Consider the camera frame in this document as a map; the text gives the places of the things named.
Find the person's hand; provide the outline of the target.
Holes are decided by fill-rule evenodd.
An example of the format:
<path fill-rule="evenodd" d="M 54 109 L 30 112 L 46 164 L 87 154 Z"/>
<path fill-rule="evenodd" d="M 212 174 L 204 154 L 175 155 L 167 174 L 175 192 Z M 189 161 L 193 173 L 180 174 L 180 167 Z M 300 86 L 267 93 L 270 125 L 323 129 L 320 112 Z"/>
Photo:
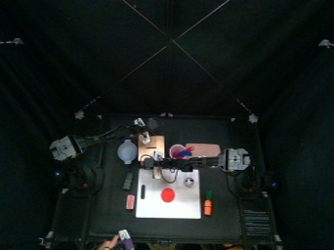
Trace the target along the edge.
<path fill-rule="evenodd" d="M 111 240 L 105 240 L 100 246 L 97 247 L 97 250 L 119 250 L 119 236 L 115 235 Z"/>

